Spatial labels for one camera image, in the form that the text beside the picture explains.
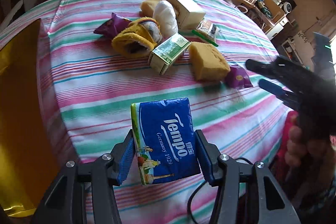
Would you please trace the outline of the person right hand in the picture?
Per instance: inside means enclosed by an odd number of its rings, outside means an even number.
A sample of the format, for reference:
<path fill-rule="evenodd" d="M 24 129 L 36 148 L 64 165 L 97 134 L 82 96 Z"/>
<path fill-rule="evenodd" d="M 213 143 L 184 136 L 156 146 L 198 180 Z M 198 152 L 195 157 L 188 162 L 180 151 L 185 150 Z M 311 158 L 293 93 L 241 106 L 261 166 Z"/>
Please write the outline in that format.
<path fill-rule="evenodd" d="M 302 159 L 310 155 L 314 160 L 321 160 L 324 165 L 335 167 L 335 151 L 329 140 L 303 139 L 302 129 L 291 126 L 288 133 L 285 162 L 291 167 L 299 167 Z"/>

